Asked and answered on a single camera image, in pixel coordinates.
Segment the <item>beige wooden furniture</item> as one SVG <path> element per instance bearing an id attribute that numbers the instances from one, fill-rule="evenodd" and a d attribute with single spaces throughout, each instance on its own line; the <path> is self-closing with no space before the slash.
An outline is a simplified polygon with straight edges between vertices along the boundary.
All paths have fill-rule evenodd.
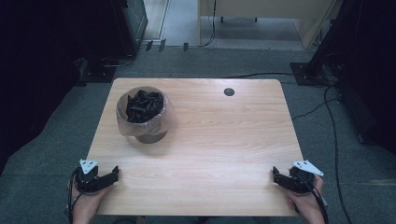
<path id="1" fill-rule="evenodd" d="M 203 16 L 293 19 L 305 49 L 310 49 L 327 20 L 335 20 L 344 0 L 197 0 L 198 42 Z"/>

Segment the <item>person's right hand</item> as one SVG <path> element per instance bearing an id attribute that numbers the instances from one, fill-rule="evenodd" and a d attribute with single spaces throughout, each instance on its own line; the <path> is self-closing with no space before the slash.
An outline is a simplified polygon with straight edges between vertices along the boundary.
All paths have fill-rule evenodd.
<path id="1" fill-rule="evenodd" d="M 314 192 L 321 196 L 324 181 L 318 175 L 314 175 L 314 178 Z M 289 197 L 288 204 L 290 206 L 296 205 L 302 217 L 306 219 L 319 219 L 321 217 L 321 209 L 312 193 L 298 194 L 288 189 L 284 189 L 284 193 Z"/>

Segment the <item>dark glass cabinet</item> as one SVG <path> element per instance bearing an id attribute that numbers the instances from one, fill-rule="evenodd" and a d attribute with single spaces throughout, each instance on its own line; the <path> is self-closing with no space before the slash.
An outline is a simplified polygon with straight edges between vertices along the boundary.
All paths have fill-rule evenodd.
<path id="1" fill-rule="evenodd" d="M 143 0 L 112 0 L 124 54 L 135 56 L 148 25 Z"/>

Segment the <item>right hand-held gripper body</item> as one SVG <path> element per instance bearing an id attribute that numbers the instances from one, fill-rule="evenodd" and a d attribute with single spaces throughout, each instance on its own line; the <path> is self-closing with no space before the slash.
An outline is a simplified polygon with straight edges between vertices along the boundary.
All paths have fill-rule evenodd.
<path id="1" fill-rule="evenodd" d="M 290 177 L 295 181 L 292 191 L 296 193 L 310 192 L 316 182 L 315 175 L 324 176 L 324 173 L 309 160 L 293 161 L 291 164 Z"/>

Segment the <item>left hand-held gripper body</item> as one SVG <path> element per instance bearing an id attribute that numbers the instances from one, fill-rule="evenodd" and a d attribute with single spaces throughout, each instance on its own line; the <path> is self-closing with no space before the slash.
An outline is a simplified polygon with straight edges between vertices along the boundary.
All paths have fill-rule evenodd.
<path id="1" fill-rule="evenodd" d="M 98 162 L 80 160 L 75 177 L 79 192 L 95 193 L 106 187 L 104 180 L 98 175 Z"/>

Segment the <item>person's left hand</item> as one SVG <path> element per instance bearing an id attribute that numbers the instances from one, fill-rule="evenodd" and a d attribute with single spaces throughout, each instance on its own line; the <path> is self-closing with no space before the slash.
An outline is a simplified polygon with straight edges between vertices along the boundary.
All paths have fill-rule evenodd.
<path id="1" fill-rule="evenodd" d="M 73 217 L 94 217 L 104 196 L 112 190 L 106 187 L 93 194 L 81 193 L 75 184 L 72 185 L 72 198 L 76 198 L 73 206 Z"/>

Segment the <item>black plastic bag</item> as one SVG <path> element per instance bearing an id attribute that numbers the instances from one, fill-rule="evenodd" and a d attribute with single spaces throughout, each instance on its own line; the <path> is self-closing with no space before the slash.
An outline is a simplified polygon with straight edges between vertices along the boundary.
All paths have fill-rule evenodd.
<path id="1" fill-rule="evenodd" d="M 138 91 L 127 97 L 126 115 L 131 123 L 145 123 L 163 110 L 163 95 L 156 91 Z"/>

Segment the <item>black stand base plate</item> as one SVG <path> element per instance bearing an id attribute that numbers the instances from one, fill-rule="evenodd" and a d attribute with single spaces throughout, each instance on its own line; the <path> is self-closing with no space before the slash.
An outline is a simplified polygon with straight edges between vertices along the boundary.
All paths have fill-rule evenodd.
<path id="1" fill-rule="evenodd" d="M 329 81 L 313 72 L 309 63 L 290 63 L 290 68 L 299 86 L 329 86 Z"/>
<path id="2" fill-rule="evenodd" d="M 79 82 L 81 83 L 111 83 L 116 72 L 115 67 L 90 68 L 88 61 L 84 58 L 77 60 L 76 66 L 80 72 Z"/>

